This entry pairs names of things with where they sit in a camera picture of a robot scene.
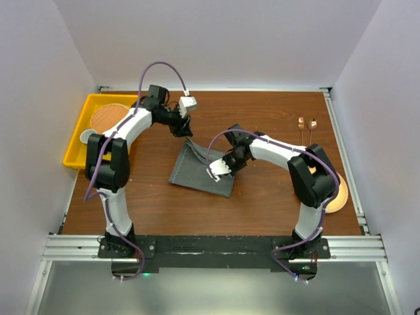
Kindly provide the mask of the rose gold fork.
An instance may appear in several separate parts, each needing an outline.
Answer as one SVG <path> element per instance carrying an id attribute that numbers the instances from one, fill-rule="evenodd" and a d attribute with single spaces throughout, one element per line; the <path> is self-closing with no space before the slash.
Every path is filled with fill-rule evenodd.
<path id="1" fill-rule="evenodd" d="M 301 146 L 303 146 L 304 145 L 304 136 L 303 136 L 303 134 L 304 134 L 304 130 L 305 130 L 305 119 L 304 119 L 304 117 L 300 117 L 298 119 L 298 128 L 299 128 L 300 136 L 301 136 Z"/>

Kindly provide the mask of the aluminium frame rail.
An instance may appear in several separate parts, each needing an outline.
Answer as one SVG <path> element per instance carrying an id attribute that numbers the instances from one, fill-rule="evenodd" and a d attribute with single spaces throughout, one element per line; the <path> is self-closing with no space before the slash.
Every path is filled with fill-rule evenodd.
<path id="1" fill-rule="evenodd" d="M 360 236 L 324 236 L 331 256 L 318 260 L 318 271 L 308 280 L 269 269 L 163 268 L 141 274 L 148 282 L 143 293 L 137 284 L 125 283 L 122 276 L 107 276 L 111 259 L 98 257 L 99 242 L 94 235 L 51 234 L 26 312 L 28 314 L 128 314 L 163 302 L 175 312 L 192 312 L 193 298 L 181 305 L 184 294 L 208 280 L 199 300 L 220 294 L 220 311 L 249 284 L 244 295 L 250 311 L 261 313 L 264 302 L 257 297 L 261 284 L 271 297 L 270 310 L 278 314 L 399 314 L 401 307 L 389 274 L 388 259 L 381 236 L 372 236 L 366 218 L 356 209 Z"/>

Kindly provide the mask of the yellow plastic tray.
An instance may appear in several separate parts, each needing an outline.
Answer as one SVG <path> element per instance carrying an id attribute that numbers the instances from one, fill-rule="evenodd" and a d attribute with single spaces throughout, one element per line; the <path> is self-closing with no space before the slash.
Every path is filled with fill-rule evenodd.
<path id="1" fill-rule="evenodd" d="M 81 143 L 79 136 L 84 130 L 92 129 L 90 119 L 99 108 L 111 103 L 122 104 L 130 108 L 136 100 L 137 96 L 133 94 L 90 94 L 79 115 L 63 164 L 78 170 L 85 168 L 87 145 Z"/>

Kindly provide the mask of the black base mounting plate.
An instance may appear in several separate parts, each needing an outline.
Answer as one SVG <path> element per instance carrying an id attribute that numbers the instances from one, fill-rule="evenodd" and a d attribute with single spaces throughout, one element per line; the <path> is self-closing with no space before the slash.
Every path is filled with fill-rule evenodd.
<path id="1" fill-rule="evenodd" d="M 139 255 L 117 237 L 98 237 L 98 257 L 111 259 L 114 276 L 158 273 L 163 268 L 269 269 L 285 267 L 311 280 L 318 260 L 331 256 L 326 238 L 318 237 L 295 248 L 290 236 L 137 236 Z"/>

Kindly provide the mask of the orange woven coaster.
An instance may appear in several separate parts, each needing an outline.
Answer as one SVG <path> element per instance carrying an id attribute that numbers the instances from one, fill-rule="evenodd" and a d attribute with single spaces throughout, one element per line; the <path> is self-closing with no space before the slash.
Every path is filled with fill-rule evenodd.
<path id="1" fill-rule="evenodd" d="M 90 126 L 98 134 L 102 134 L 119 123 L 128 113 L 129 108 L 125 105 L 118 103 L 107 104 L 92 115 Z"/>

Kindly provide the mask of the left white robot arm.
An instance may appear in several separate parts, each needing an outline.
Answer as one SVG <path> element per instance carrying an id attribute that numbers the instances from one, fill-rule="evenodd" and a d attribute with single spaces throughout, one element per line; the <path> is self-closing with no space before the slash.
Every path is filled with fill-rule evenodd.
<path id="1" fill-rule="evenodd" d="M 100 198 L 106 217 L 105 246 L 119 257 L 140 253 L 125 197 L 125 186 L 130 177 L 129 147 L 155 123 L 168 126 L 174 137 L 193 135 L 189 113 L 198 107 L 196 99 L 185 90 L 175 107 L 170 109 L 168 93 L 164 87 L 150 86 L 147 95 L 138 97 L 112 128 L 88 139 L 85 176 L 90 183 L 85 199 L 95 195 Z"/>

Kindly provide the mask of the grey cloth napkin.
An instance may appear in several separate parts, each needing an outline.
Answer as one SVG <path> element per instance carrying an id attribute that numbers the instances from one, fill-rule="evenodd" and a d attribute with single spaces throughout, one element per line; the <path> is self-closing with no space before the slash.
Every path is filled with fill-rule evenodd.
<path id="1" fill-rule="evenodd" d="M 227 177 L 215 182 L 206 171 L 207 148 L 187 137 L 178 154 L 169 177 L 169 182 L 178 186 L 192 188 L 217 196 L 229 198 L 234 178 Z"/>

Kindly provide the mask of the grey ceramic cup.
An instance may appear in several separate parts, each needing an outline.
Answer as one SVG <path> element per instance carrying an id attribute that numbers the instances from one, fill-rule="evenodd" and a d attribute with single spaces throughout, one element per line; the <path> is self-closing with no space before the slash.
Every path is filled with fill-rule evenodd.
<path id="1" fill-rule="evenodd" d="M 79 139 L 80 139 L 81 143 L 87 144 L 88 140 L 89 140 L 89 137 L 93 134 L 96 134 L 96 131 L 94 129 L 84 130 L 79 136 Z"/>

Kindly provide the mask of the golden round plate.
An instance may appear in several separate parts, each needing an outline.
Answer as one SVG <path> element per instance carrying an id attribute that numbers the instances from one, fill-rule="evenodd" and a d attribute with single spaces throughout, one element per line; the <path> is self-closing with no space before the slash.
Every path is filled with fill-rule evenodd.
<path id="1" fill-rule="evenodd" d="M 339 192 L 337 194 L 337 197 L 326 207 L 325 212 L 327 214 L 338 212 L 346 205 L 348 200 L 347 183 L 340 173 L 337 174 L 340 180 Z"/>

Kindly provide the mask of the rose gold spoon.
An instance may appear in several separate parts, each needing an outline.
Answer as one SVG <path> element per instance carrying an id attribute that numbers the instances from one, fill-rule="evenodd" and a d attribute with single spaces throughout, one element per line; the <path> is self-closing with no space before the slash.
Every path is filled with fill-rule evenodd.
<path id="1" fill-rule="evenodd" d="M 307 127 L 310 131 L 310 135 L 309 135 L 309 142 L 308 145 L 311 146 L 312 145 L 312 139 L 313 139 L 313 132 L 314 130 L 317 128 L 318 126 L 318 121 L 316 118 L 312 118 L 308 123 L 307 123 Z"/>

